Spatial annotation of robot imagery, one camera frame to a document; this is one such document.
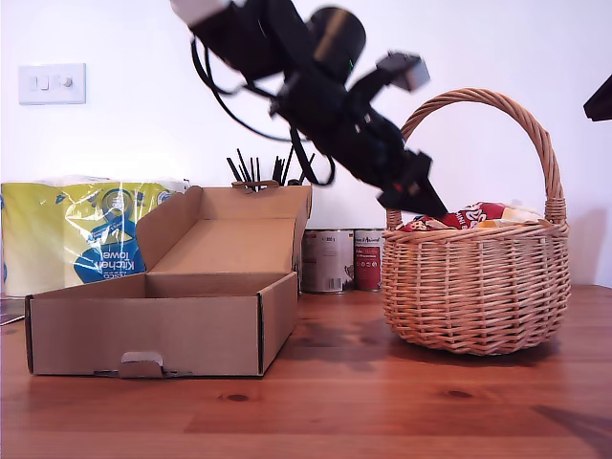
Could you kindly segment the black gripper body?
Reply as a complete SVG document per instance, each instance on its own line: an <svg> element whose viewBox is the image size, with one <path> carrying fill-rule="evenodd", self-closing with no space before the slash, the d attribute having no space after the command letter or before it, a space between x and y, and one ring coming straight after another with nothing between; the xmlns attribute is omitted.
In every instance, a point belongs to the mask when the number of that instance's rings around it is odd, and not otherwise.
<svg viewBox="0 0 612 459"><path fill-rule="evenodd" d="M339 120L332 142L336 160L354 177L376 187L380 191L377 200L384 208L385 191L395 184L432 187L431 158L422 151L406 149L393 123L374 113L369 116L369 121Z"/></svg>

